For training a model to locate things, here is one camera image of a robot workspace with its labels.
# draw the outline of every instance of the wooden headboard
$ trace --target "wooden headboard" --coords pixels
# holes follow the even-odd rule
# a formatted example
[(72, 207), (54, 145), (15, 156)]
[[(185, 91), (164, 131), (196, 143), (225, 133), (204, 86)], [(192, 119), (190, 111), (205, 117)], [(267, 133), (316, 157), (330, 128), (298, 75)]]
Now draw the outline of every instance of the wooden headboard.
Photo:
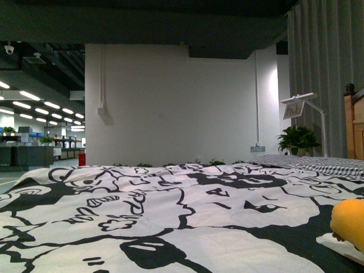
[(348, 158), (364, 160), (364, 88), (356, 93), (348, 84), (344, 96)]

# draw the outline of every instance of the lamp arm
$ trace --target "lamp arm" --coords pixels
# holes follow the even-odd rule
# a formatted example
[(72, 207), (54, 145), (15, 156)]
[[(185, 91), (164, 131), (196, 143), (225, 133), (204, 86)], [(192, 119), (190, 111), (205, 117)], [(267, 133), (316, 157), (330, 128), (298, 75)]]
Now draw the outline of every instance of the lamp arm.
[(326, 114), (327, 111), (323, 110), (322, 108), (319, 108), (317, 105), (315, 105), (314, 103), (306, 100), (305, 101), (306, 104), (310, 105), (311, 107), (313, 107), (314, 109), (316, 109), (317, 111), (320, 112), (321, 114), (321, 137), (322, 137), (322, 150), (324, 152), (324, 157), (328, 157), (328, 139), (327, 139), (327, 134), (326, 134)]

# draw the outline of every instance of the bed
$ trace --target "bed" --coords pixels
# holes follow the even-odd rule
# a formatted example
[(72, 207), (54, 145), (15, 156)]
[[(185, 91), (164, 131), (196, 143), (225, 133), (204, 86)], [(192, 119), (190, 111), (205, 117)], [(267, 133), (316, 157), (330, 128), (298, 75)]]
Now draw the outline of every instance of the bed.
[(364, 88), (358, 93), (347, 84), (345, 96), (348, 158), (364, 160)]
[(30, 171), (0, 195), (1, 272), (363, 272), (318, 243), (363, 161), (312, 160)]

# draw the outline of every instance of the checkered pillow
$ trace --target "checkered pillow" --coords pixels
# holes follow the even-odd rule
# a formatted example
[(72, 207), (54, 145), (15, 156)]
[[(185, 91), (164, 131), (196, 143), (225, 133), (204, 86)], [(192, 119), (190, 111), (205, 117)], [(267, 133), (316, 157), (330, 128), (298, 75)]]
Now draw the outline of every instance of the checkered pillow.
[(343, 177), (351, 181), (364, 182), (364, 161), (344, 158), (318, 158), (294, 155), (264, 155), (247, 163), (282, 168), (305, 169), (325, 175)]

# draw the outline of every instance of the dark ceiling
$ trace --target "dark ceiling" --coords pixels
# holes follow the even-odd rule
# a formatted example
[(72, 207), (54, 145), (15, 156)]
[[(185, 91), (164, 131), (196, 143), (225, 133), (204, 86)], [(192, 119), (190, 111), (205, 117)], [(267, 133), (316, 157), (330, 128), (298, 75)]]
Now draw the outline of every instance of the dark ceiling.
[[(1, 0), (0, 81), (14, 94), (25, 90), (84, 114), (84, 98), (70, 96), (85, 88), (86, 43), (186, 45), (190, 57), (246, 59), (286, 38), (285, 15), (296, 2)], [(9, 42), (11, 55), (4, 48)], [(2, 90), (6, 100), (0, 106), (26, 112)], [(41, 102), (27, 103), (32, 105), (27, 113), (42, 117), (33, 110), (46, 108)]]

